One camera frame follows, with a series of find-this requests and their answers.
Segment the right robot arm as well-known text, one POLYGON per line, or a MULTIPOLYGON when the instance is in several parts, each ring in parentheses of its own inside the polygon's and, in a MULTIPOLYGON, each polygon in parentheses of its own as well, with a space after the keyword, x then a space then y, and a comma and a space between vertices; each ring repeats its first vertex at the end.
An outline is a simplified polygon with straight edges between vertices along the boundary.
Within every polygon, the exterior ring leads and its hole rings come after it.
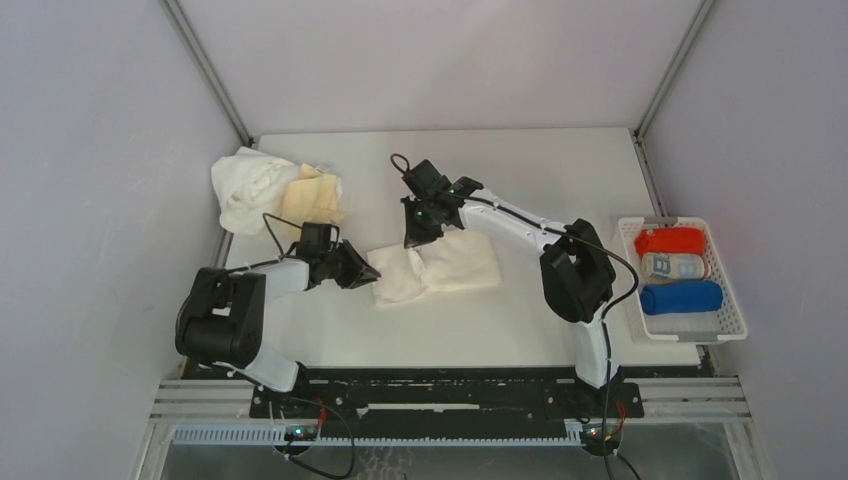
POLYGON ((618 400, 610 382, 617 366, 603 317, 611 304, 615 270, 591 223, 547 221, 502 201, 475 180, 456 182, 444 176, 402 177, 411 194, 402 198, 407 247, 440 238, 455 227, 484 234, 537 260, 544 300, 569 323, 574 339, 575 369, 583 383, 578 402, 592 416, 605 415, 618 400))

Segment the blue towel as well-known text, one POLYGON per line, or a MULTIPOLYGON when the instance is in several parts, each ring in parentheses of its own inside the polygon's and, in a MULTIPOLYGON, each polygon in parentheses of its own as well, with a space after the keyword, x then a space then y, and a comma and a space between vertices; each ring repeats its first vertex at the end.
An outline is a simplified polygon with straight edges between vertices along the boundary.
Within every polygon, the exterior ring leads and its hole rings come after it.
POLYGON ((646 285, 639 300, 647 315, 704 313, 719 310, 724 294, 712 281, 684 281, 646 285))

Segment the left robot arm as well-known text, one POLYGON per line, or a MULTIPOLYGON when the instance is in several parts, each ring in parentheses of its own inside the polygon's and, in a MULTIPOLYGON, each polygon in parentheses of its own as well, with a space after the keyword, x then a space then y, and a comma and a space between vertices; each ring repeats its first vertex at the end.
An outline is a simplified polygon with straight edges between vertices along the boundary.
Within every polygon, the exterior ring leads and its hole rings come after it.
POLYGON ((356 289, 381 278, 347 240, 294 243, 281 257, 235 269, 204 267, 175 323, 181 355, 221 367, 274 392, 274 404, 290 417, 311 407, 311 388, 298 381, 301 364, 263 337, 266 306, 331 280, 356 289))

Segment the cream towel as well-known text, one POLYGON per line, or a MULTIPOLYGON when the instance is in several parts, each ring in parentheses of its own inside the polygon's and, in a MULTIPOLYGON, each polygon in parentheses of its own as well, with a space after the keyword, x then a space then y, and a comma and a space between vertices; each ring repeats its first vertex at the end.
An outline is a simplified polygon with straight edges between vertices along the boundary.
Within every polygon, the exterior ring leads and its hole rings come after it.
POLYGON ((435 242, 419 247, 382 247, 368 252, 366 258, 380 273, 373 284, 374 301, 380 307, 502 283, 490 239, 468 230, 450 230, 435 242))

